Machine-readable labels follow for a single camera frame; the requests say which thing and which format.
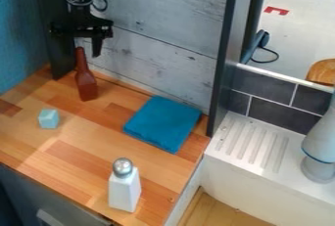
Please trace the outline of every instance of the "metal shaker lid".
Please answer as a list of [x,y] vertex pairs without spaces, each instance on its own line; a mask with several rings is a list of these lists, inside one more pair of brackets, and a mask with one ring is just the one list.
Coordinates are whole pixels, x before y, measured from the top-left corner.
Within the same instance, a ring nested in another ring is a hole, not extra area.
[[133,169],[132,161],[128,158],[118,158],[113,163],[113,172],[118,178],[127,178]]

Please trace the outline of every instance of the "white salt shaker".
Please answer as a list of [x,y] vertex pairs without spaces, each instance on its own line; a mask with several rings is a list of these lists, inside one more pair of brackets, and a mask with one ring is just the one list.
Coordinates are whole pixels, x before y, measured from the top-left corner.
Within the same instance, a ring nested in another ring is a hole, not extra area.
[[128,158],[118,158],[113,163],[109,180],[109,206],[134,212],[141,195],[137,167]]

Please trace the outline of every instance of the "wooden countertop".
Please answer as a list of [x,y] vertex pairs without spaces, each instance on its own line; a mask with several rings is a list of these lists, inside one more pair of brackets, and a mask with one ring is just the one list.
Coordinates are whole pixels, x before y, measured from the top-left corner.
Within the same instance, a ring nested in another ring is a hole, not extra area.
[[[97,100],[78,99],[74,73],[54,81],[45,68],[0,96],[0,159],[16,171],[121,225],[163,225],[209,143],[203,116],[172,155],[121,132],[150,93],[96,73]],[[56,130],[39,128],[41,109],[61,115]],[[134,213],[107,203],[111,164],[138,166],[142,195]]]

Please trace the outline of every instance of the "black pole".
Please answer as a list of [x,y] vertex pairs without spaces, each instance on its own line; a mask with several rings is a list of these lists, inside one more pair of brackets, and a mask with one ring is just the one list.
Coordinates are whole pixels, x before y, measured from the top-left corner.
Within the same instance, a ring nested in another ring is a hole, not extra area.
[[242,64],[248,63],[250,57],[254,54],[254,51],[260,42],[260,35],[257,36],[257,28],[260,22],[262,7],[263,0],[250,1],[246,31],[244,33],[244,40],[242,45],[242,56],[240,60]]
[[217,130],[219,124],[227,113],[230,85],[235,65],[229,62],[229,59],[226,57],[235,7],[236,0],[226,1],[215,68],[215,81],[212,92],[210,116],[207,124],[207,135],[210,137],[214,135],[214,132]]

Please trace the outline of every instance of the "tile backsplash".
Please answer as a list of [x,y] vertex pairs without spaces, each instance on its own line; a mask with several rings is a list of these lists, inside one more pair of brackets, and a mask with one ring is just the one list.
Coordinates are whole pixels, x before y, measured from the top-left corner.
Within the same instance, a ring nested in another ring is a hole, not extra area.
[[0,0],[0,94],[46,64],[37,0]]
[[327,111],[331,97],[329,92],[238,68],[229,109],[307,134]]

